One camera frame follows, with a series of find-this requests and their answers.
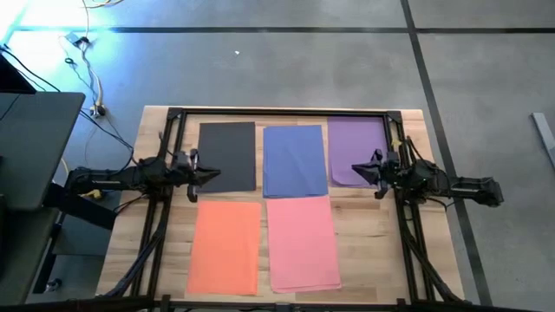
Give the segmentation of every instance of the concrete floor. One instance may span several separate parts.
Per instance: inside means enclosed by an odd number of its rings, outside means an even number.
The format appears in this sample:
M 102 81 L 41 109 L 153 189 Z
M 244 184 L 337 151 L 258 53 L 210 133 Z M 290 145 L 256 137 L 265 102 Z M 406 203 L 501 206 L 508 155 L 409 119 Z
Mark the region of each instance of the concrete floor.
M 90 99 L 63 62 L 66 56 L 58 43 L 58 36 L 68 30 L 83 30 L 84 11 L 75 1 L 42 3 L 31 3 L 20 21 L 20 29 L 33 31 L 15 31 L 9 45 L 29 68 L 57 87 L 84 92 Z M 555 3 L 550 0 L 409 3 L 417 28 L 555 27 Z M 435 159 L 442 164 L 408 34 L 168 34 L 106 29 L 404 28 L 399 1 L 124 1 L 90 13 L 94 47 L 88 59 L 101 77 L 114 123 L 128 141 L 135 139 L 145 105 L 418 108 L 424 111 Z M 545 113 L 555 129 L 555 34 L 425 34 L 418 39 L 457 173 L 494 176 L 504 192 L 506 202 L 497 209 L 467 202 L 493 303 L 551 310 L 555 211 L 549 203 L 555 202 L 555 172 L 529 115 Z M 78 51 L 65 47 L 78 62 Z M 86 77 L 84 66 L 79 71 Z M 79 119 L 65 152 L 70 166 L 86 165 L 91 129 Z M 126 158 L 127 150 L 108 136 L 92 136 L 88 166 L 119 167 Z M 62 171 L 57 178 L 63 179 Z M 478 302 L 453 208 L 448 216 L 467 299 Z M 79 231 L 81 221 L 74 222 L 72 231 L 85 233 Z M 60 247 L 65 253 L 98 257 L 108 244 L 108 235 L 99 232 L 87 250 L 79 250 L 71 237 Z M 76 259 L 63 261 L 91 270 L 87 261 Z M 100 274 L 101 266 L 93 267 Z M 90 276 L 83 278 L 79 296 L 92 296 L 95 283 Z

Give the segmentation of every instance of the wooden tabletop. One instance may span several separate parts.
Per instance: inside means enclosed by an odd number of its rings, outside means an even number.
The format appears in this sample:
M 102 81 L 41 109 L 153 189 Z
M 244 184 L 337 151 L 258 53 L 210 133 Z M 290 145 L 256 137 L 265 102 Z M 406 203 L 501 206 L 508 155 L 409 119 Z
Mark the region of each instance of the wooden tabletop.
M 159 132 L 166 123 L 168 107 L 145 107 L 135 142 L 135 158 L 153 156 L 159 148 Z M 410 135 L 425 159 L 433 160 L 428 132 L 421 110 L 402 110 L 406 135 Z M 320 125 L 328 156 L 327 119 L 303 116 L 250 115 L 195 115 L 186 119 L 183 150 L 188 151 L 199 142 L 199 124 L 204 122 L 254 121 L 256 123 L 257 190 L 201 195 L 199 200 L 231 200 L 259 202 L 262 198 L 262 161 L 264 127 L 291 125 Z M 175 140 L 173 131 L 170 142 Z M 197 205 L 189 203 L 186 187 L 176 188 L 166 233 L 156 296 L 171 295 L 173 301 L 208 302 L 335 302 L 335 303 L 395 303 L 397 298 L 408 298 L 407 279 L 402 258 L 401 239 L 395 212 L 393 192 L 385 199 L 374 199 L 374 190 L 333 187 L 329 184 L 334 226 L 343 287 L 337 290 L 276 294 L 270 287 L 268 258 L 268 224 L 262 210 L 260 250 L 258 261 L 258 294 L 256 296 L 200 295 L 185 292 L 187 271 Z M 136 198 L 136 192 L 124 192 L 121 201 Z M 102 269 L 97 293 L 111 290 L 129 269 L 137 256 L 147 201 L 141 200 L 128 207 L 115 221 L 108 253 Z M 446 213 L 440 205 L 428 202 L 421 205 L 421 221 L 428 247 L 428 257 L 444 281 L 457 295 L 464 297 L 459 270 L 454 256 Z M 420 265 L 415 261 L 419 294 L 424 297 Z M 141 294 L 146 294 L 150 263 L 145 269 Z

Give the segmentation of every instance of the blue paper sheet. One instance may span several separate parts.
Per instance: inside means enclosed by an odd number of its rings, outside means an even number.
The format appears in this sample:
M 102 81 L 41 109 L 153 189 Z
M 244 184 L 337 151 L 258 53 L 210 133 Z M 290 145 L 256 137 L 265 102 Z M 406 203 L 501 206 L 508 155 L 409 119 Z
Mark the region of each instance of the blue paper sheet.
M 327 194 L 322 128 L 265 128 L 264 197 L 303 198 Z

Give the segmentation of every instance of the pink paper sheet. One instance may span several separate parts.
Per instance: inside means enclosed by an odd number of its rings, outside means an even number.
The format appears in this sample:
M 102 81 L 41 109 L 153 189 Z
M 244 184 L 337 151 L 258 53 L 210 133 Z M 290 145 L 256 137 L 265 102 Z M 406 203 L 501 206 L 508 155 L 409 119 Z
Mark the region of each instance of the pink paper sheet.
M 267 199 L 271 288 L 341 288 L 330 198 Z

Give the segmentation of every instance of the black paper sheet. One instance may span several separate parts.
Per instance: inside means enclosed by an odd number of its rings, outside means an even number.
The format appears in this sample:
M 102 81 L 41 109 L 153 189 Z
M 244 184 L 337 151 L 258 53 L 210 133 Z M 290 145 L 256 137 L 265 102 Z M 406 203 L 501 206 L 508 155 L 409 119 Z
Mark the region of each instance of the black paper sheet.
M 222 173 L 199 188 L 199 192 L 256 190 L 254 127 L 254 122 L 200 124 L 200 163 Z

